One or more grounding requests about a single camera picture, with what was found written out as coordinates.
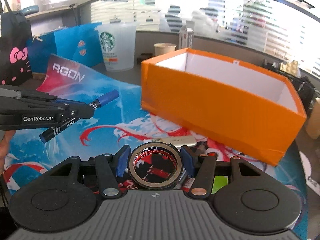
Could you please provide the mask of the operator left hand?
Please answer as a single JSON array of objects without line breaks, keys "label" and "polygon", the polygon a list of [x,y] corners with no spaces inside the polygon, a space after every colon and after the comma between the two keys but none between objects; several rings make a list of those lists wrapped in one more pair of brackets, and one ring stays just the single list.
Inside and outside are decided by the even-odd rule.
[{"label": "operator left hand", "polygon": [[2,172],[4,169],[5,158],[8,155],[10,148],[10,141],[12,137],[15,135],[16,131],[5,131],[3,135],[3,139],[0,143],[0,171]]}]

